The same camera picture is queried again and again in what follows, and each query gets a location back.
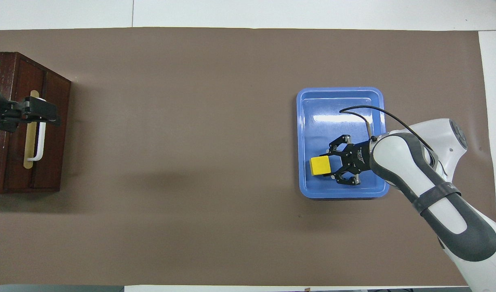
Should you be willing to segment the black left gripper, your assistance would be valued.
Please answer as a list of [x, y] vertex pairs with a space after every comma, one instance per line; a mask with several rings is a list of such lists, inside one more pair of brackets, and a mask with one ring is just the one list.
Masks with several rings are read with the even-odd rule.
[[22, 104], [7, 100], [0, 93], [0, 131], [16, 131], [21, 123], [44, 122], [54, 126], [61, 126], [61, 116], [56, 111], [56, 105], [28, 96], [24, 98], [24, 109]]

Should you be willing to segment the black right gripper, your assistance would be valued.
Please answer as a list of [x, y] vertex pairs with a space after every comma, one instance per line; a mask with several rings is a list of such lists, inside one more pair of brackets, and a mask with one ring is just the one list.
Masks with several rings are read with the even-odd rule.
[[350, 135], [341, 135], [328, 144], [321, 157], [341, 157], [341, 166], [331, 170], [325, 177], [331, 177], [337, 184], [356, 186], [361, 184], [360, 174], [371, 170], [370, 140], [352, 144]]

